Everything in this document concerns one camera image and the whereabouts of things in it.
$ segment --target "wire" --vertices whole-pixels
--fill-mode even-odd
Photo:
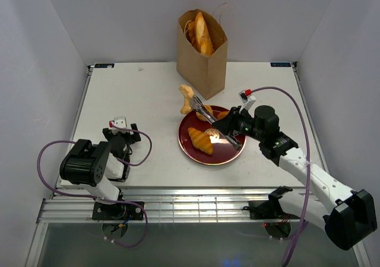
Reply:
[[[132,219],[132,217],[128,218],[127,220],[125,220],[122,225],[125,225],[128,221],[130,221]]]
[[[305,124],[305,120],[302,116],[302,112],[301,112],[301,109],[300,107],[298,106],[297,104],[297,101],[293,98],[292,95],[290,95],[287,91],[281,89],[281,88],[278,88],[278,87],[273,87],[273,86],[268,86],[268,87],[261,87],[261,88],[257,88],[257,89],[254,89],[252,90],[252,93],[254,92],[258,92],[258,91],[261,91],[261,90],[277,90],[277,91],[280,91],[282,93],[284,93],[286,96],[288,96],[291,101],[293,102],[293,104],[296,106],[296,109],[297,109],[297,112],[299,114],[299,117],[301,119],[301,123],[302,123],[302,128],[303,128],[303,132],[305,134],[305,139],[306,139],[306,161],[308,163],[308,165],[306,166],[306,192],[305,192],[305,199],[303,200],[303,208],[302,208],[302,212],[301,212],[301,216],[300,216],[300,224],[298,226],[298,229],[296,231],[296,233],[294,234],[294,237],[292,238],[292,241],[288,244],[288,246],[286,247],[286,250],[285,250],[285,253],[284,253],[284,256],[283,256],[283,261],[282,261],[282,266],[283,267],[286,267],[291,258],[292,258],[292,255],[293,255],[293,252],[296,248],[296,245],[297,245],[297,242],[298,242],[298,238],[301,234],[301,232],[303,231],[304,229],[304,226],[305,226],[305,215],[306,215],[306,209],[308,207],[308,201],[309,201],[309,194],[310,194],[310,176],[311,176],[311,168],[310,168],[310,143],[309,143],[309,137],[308,137],[308,131],[307,131],[307,128],[306,128],[306,124]]]
[[[290,219],[290,214],[288,214],[287,217],[284,218],[279,224],[285,224],[289,221],[289,219]]]
[[[151,151],[152,151],[153,143],[152,143],[152,140],[150,139],[150,137],[149,137],[145,132],[140,132],[140,131],[135,130],[135,129],[119,128],[119,127],[115,126],[114,124],[112,124],[112,127],[115,128],[115,129],[119,129],[120,131],[125,131],[125,132],[136,132],[136,133],[138,133],[138,134],[144,135],[144,136],[149,140],[149,151],[148,151],[147,155],[144,157],[144,159],[141,160],[139,163],[137,163],[137,164],[132,164],[132,163],[126,162],[125,160],[123,160],[123,159],[121,159],[121,158],[115,157],[117,160],[119,160],[119,161],[120,161],[121,163],[123,163],[124,165],[129,165],[129,166],[140,166],[140,165],[142,165],[142,163],[144,163],[144,161],[148,158],[148,156],[150,155],[150,153],[151,153]]]
[[[128,147],[128,150],[127,150],[126,153],[127,153],[128,155],[132,155],[133,150],[132,150],[131,146],[130,146],[129,144],[126,144],[126,146]]]
[[[146,135],[145,133],[143,132],[140,132],[140,131],[137,131],[138,133],[140,134],[143,134],[145,135],[149,140],[150,140],[150,144],[151,144],[151,139],[149,138],[148,135]],[[40,151],[38,157],[37,157],[37,173],[38,173],[38,176],[40,177],[40,180],[41,182],[49,189],[51,190],[52,192],[54,193],[57,193],[57,194],[60,194],[62,196],[68,196],[68,197],[78,197],[78,198],[90,198],[90,199],[94,199],[94,200],[97,200],[98,198],[93,196],[93,195],[81,195],[81,194],[70,194],[70,193],[65,193],[65,192],[61,192],[60,190],[57,190],[55,188],[53,188],[52,186],[50,186],[48,184],[48,182],[46,182],[46,180],[43,178],[43,175],[42,175],[42,172],[41,172],[41,158],[42,158],[42,154],[43,152],[51,145],[53,144],[74,144],[75,141],[52,141],[48,144],[46,144]],[[141,242],[143,242],[143,240],[145,239],[146,235],[147,235],[147,232],[148,232],[148,216],[147,216],[147,213],[145,211],[145,209],[139,205],[139,204],[136,204],[134,202],[129,202],[129,201],[114,201],[114,200],[108,200],[108,199],[102,199],[102,201],[105,201],[105,202],[110,202],[110,203],[114,203],[114,204],[129,204],[129,205],[133,205],[133,206],[136,206],[137,208],[140,208],[142,213],[144,214],[144,217],[145,217],[145,229],[144,229],[144,234],[141,236],[141,238],[134,244],[126,244],[126,243],[123,243],[121,241],[118,241],[118,240],[114,240],[114,239],[111,239],[111,238],[108,238],[108,237],[105,237],[107,238],[108,240],[111,240],[112,242],[118,244],[118,245],[121,245],[121,246],[124,246],[124,247],[127,247],[127,248],[132,248],[132,247],[135,247],[135,246],[138,246]]]

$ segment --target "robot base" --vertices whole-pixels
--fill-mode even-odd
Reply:
[[[133,202],[144,207],[144,202]],[[94,204],[92,219],[95,221],[115,221],[123,220],[124,215],[133,221],[140,221],[144,214],[140,208],[131,204],[106,205],[96,202]]]

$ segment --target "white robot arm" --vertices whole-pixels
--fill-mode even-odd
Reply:
[[[193,110],[205,116],[211,125],[233,140],[244,134],[259,141],[262,154],[275,165],[306,184],[308,166],[311,169],[310,191],[318,201],[309,201],[305,219],[325,230],[339,248],[348,250],[377,229],[373,197],[365,190],[356,192],[338,182],[316,164],[308,163],[303,151],[290,137],[280,131],[279,118],[270,106],[258,106],[254,117],[248,109],[255,102],[251,90],[243,90],[239,97],[242,106],[232,107],[221,120],[213,120],[200,99],[190,101]],[[302,213],[304,197],[289,187],[281,186],[270,194],[271,206],[287,214]]]
[[[90,184],[79,184],[79,187],[87,190],[91,195],[98,197],[99,199],[108,199],[117,201],[119,198],[120,190],[116,188],[109,179],[121,179],[123,176],[124,165],[118,161],[111,153],[108,155],[108,160],[104,174],[100,181],[95,185]],[[99,202],[110,205],[112,203],[99,200]]]

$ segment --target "tabletop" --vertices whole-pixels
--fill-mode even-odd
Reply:
[[[289,173],[277,167],[260,152],[258,142],[247,139],[244,150],[230,163],[205,166],[190,159],[178,143],[178,127],[183,119],[183,97],[178,87],[188,84],[176,71],[175,62],[115,63],[113,68],[94,68],[88,83],[73,140],[89,139],[93,144],[105,141],[102,129],[115,117],[125,116],[128,125],[136,123],[153,141],[151,155],[145,163],[131,167],[125,183],[119,187],[302,187]],[[238,93],[244,89],[276,86],[289,92],[298,102],[306,119],[311,160],[321,165],[315,139],[293,69],[271,67],[270,63],[228,62],[226,88],[204,104],[225,108],[241,105]],[[281,130],[306,151],[305,136],[298,113],[290,99],[281,92],[265,90],[255,93],[250,109],[266,104],[275,108]],[[131,162],[138,163],[148,151],[149,143],[132,145]],[[72,186],[66,180],[62,186]]]

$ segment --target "baguette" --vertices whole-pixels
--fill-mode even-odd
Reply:
[[[197,43],[195,42],[195,22],[189,22],[187,24],[186,32],[188,34],[188,40],[191,42],[191,45],[197,49]]]
[[[212,55],[214,53],[214,48],[202,12],[199,12],[197,14],[194,23],[195,43],[197,45],[197,50],[199,51],[199,53],[202,53],[203,55]]]

